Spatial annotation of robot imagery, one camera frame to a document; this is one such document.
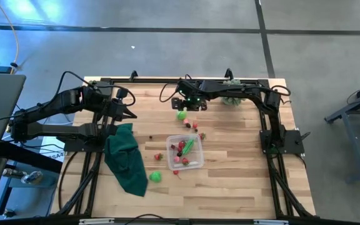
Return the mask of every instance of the butcher block tabletop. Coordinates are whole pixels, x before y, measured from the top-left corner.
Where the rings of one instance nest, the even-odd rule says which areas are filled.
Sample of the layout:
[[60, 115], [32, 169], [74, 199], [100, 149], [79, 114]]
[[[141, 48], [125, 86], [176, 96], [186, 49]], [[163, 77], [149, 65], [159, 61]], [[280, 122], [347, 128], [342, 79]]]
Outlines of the butcher block tabletop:
[[[85, 77], [86, 81], [100, 79], [101, 77]], [[270, 86], [286, 85], [284, 79], [268, 80]], [[102, 157], [93, 217], [133, 218], [153, 213], [164, 218], [275, 218], [268, 164], [259, 140], [261, 122], [258, 110], [251, 101], [245, 100], [240, 106], [227, 106], [218, 98], [208, 102], [207, 111], [187, 112], [187, 118], [191, 122], [197, 121], [198, 132], [205, 133], [207, 137], [202, 141], [204, 166], [180, 171], [177, 176], [168, 168], [165, 158], [166, 139], [172, 135], [191, 134], [193, 130], [176, 119], [176, 111], [172, 109], [170, 101], [159, 102], [159, 93], [164, 84], [129, 82], [117, 85], [128, 88], [136, 96], [135, 105], [128, 108], [138, 117], [125, 119], [117, 124], [133, 123], [134, 137], [138, 142], [147, 176], [153, 171], [161, 171], [162, 181], [149, 181], [144, 197], [128, 194]], [[168, 85], [162, 98], [168, 98], [175, 87], [176, 85]], [[131, 101], [129, 95], [124, 103]], [[281, 104], [280, 115], [286, 129], [295, 128], [290, 102]], [[89, 111], [77, 112], [73, 125], [91, 123], [92, 118], [93, 113]], [[157, 153], [164, 155], [163, 160], [154, 159]], [[71, 154], [65, 157], [63, 167]], [[63, 204], [79, 186], [84, 157], [85, 153], [79, 152], [67, 169], [62, 184]], [[298, 157], [287, 154], [284, 155], [284, 164], [290, 189], [307, 211], [315, 214], [303, 162]], [[286, 212], [283, 192], [280, 187], [278, 189], [282, 210]], [[88, 191], [87, 188], [82, 211], [86, 208]], [[57, 192], [51, 212], [56, 211]]]

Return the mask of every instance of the yellow cable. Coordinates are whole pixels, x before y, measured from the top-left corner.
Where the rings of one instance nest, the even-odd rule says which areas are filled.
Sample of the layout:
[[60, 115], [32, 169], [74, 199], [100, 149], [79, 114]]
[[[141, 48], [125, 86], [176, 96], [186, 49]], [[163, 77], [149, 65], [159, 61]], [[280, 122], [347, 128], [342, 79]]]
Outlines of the yellow cable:
[[15, 29], [13, 28], [13, 25], [11, 23], [11, 20], [8, 18], [8, 15], [5, 13], [4, 9], [1, 7], [0, 5], [0, 9], [2, 11], [2, 13], [5, 15], [5, 18], [7, 19], [9, 25], [11, 26], [12, 28], [12, 31], [13, 31], [13, 35], [15, 36], [15, 40], [16, 40], [16, 55], [15, 55], [15, 59], [12, 63], [16, 63], [16, 61], [18, 60], [18, 54], [19, 54], [19, 41], [18, 41], [18, 36], [16, 35], [16, 31]]

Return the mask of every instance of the green towel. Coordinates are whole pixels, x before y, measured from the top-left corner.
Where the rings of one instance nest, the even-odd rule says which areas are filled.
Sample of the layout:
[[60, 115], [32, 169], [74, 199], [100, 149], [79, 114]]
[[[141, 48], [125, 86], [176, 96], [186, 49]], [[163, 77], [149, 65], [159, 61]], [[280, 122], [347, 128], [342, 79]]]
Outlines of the green towel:
[[105, 163], [127, 193], [144, 196], [148, 179], [132, 128], [133, 124], [118, 125], [116, 135], [106, 139]]

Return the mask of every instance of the concrete floor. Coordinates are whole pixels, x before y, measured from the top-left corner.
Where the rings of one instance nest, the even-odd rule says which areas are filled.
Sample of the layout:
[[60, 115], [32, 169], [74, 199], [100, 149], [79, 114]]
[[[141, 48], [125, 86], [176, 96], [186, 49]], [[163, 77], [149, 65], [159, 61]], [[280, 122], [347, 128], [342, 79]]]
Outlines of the concrete floor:
[[[0, 0], [15, 24], [138, 28], [259, 28], [253, 0]], [[261, 0], [268, 29], [360, 30], [360, 0]], [[0, 24], [6, 19], [0, 12]], [[21, 107], [47, 101], [65, 70], [81, 76], [223, 76], [267, 78], [260, 34], [18, 31]], [[360, 183], [346, 184], [354, 156], [340, 121], [323, 117], [360, 88], [360, 36], [269, 35], [277, 78], [292, 90], [318, 216], [360, 221]], [[11, 31], [0, 31], [0, 65], [14, 57]], [[72, 77], [63, 89], [80, 85]], [[64, 123], [55, 116], [52, 123]]]

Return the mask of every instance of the clear plastic box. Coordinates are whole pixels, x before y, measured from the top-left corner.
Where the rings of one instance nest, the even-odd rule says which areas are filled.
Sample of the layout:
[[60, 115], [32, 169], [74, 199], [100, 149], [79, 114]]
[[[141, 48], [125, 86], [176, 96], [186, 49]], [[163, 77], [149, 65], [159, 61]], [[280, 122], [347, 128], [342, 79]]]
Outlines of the clear plastic box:
[[[194, 144], [192, 145], [191, 150], [185, 155], [180, 157], [179, 162], [174, 162], [174, 158], [177, 156], [178, 147], [180, 141], [189, 141], [194, 140]], [[169, 136], [166, 139], [166, 149], [167, 149], [167, 164], [169, 165], [169, 169], [175, 170], [183, 170], [183, 169], [196, 169], [201, 168], [204, 165], [204, 153], [203, 146], [201, 144], [201, 138], [199, 138], [198, 134], [183, 134], [183, 135], [175, 135]], [[189, 164], [187, 166], [183, 165], [183, 158], [187, 158]]]

